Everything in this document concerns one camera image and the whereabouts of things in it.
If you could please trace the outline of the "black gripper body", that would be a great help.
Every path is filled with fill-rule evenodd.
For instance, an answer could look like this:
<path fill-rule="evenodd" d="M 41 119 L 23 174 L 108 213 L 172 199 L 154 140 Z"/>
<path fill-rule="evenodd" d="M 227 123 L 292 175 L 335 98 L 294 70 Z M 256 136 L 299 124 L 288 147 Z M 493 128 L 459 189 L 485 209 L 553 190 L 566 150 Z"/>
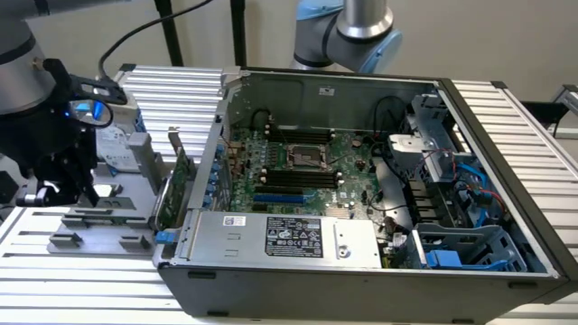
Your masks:
<path fill-rule="evenodd" d="M 96 130 L 75 118 L 68 104 L 39 105 L 1 115 L 1 153 L 19 165 L 23 177 L 60 188 L 61 205 L 85 198 L 79 187 L 75 147 L 93 148 Z"/>

